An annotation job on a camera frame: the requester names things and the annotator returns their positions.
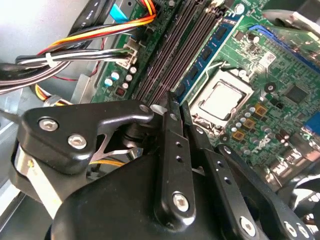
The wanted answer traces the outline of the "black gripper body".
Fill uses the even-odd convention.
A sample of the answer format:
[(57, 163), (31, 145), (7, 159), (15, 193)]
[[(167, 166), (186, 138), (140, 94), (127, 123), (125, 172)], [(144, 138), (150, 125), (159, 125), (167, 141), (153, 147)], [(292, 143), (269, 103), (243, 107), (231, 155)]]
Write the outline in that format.
[(135, 160), (61, 205), (53, 240), (226, 240), (205, 173), (165, 183), (156, 157)]

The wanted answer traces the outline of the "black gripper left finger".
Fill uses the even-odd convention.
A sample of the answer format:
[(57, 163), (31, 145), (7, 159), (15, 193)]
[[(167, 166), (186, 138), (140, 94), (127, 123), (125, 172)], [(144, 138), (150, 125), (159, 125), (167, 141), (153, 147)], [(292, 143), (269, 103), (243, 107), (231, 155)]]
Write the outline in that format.
[(164, 182), (171, 187), (175, 186), (175, 176), (192, 177), (190, 146), (183, 133), (181, 106), (174, 100), (160, 121), (156, 121), (155, 113), (138, 100), (34, 108), (23, 114), (20, 154), (33, 162), (25, 177), (44, 205), (58, 198), (53, 222), (69, 196), (96, 181), (87, 179), (89, 164), (101, 158), (108, 145), (117, 150), (122, 141), (120, 129), (133, 125), (151, 126), (156, 133), (151, 145), (155, 153), (136, 160), (158, 158), (165, 172)]

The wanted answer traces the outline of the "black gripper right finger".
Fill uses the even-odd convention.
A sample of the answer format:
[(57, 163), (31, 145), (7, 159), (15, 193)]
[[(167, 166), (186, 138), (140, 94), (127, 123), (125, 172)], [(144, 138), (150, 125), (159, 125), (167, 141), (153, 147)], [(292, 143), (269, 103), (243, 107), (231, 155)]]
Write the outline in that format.
[(222, 235), (226, 240), (313, 240), (303, 221), (227, 144), (213, 147), (192, 121), (188, 103), (181, 105), (191, 162), (202, 167)]

